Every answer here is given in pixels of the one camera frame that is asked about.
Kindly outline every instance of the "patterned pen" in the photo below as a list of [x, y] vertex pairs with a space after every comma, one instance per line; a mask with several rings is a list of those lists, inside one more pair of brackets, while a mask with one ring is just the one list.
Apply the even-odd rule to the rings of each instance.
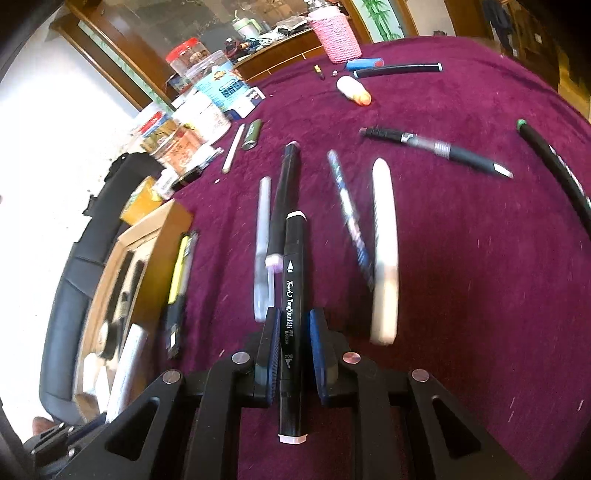
[[347, 225], [349, 234], [351, 235], [351, 240], [353, 240], [355, 250], [357, 251], [357, 263], [359, 264], [359, 268], [361, 268], [361, 272], [365, 277], [365, 281], [367, 282], [369, 289], [373, 290], [374, 266], [372, 265], [372, 261], [369, 258], [367, 249], [365, 248], [363, 238], [361, 238], [361, 230], [359, 229], [358, 224], [359, 215], [357, 214], [353, 200], [349, 196], [347, 185], [345, 185], [343, 173], [341, 172], [340, 168], [339, 156], [334, 150], [330, 150], [326, 157], [328, 158], [330, 169], [333, 173], [336, 187], [339, 191], [343, 219], [345, 220], [345, 224]]

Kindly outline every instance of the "wooden door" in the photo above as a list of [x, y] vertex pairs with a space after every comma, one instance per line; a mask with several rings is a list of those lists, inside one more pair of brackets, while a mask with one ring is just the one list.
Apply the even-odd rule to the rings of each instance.
[[445, 0], [445, 4], [458, 37], [493, 38], [480, 0]]

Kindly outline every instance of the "glass panel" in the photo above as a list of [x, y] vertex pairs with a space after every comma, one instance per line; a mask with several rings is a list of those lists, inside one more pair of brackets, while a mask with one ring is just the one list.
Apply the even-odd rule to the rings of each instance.
[[[303, 0], [107, 0], [106, 3], [163, 58], [192, 37], [197, 37], [212, 53], [224, 50], [227, 38], [241, 40], [250, 30], [264, 33], [275, 28], [278, 21], [307, 12]], [[236, 19], [244, 21], [235, 28]]]

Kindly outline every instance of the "jar with red lid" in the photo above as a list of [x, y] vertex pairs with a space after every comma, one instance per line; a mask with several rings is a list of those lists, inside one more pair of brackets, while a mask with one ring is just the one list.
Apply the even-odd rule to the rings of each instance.
[[180, 76], [184, 76], [189, 68], [207, 57], [209, 57], [207, 48], [197, 38], [193, 37], [174, 47], [166, 55], [166, 61], [175, 72]]

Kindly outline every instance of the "purple tablecloth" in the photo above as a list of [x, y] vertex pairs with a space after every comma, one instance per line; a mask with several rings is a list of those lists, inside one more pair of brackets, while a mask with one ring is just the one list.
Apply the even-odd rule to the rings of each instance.
[[[423, 37], [363, 48], [388, 63], [441, 62], [443, 73], [363, 80], [356, 106], [317, 57], [265, 79], [259, 145], [222, 161], [177, 196], [202, 232], [187, 303], [184, 372], [231, 355], [253, 320], [258, 183], [273, 192], [282, 149], [301, 145], [300, 209], [309, 219], [314, 289], [333, 327], [371, 318], [371, 295], [343, 226], [327, 150], [340, 153], [373, 254], [373, 161], [388, 162], [400, 237], [398, 337], [390, 347], [351, 337], [382, 367], [432, 372], [535, 479], [564, 462], [591, 414], [591, 242], [567, 197], [519, 137], [525, 118], [591, 190], [590, 125], [542, 80], [470, 39]], [[319, 64], [326, 81], [313, 71]], [[228, 148], [240, 122], [220, 145]], [[478, 173], [428, 152], [361, 139], [381, 125], [446, 140], [507, 166], [515, 180]], [[240, 479], [350, 478], [349, 416], [309, 408], [308, 441], [279, 444], [277, 406], [243, 414]]]

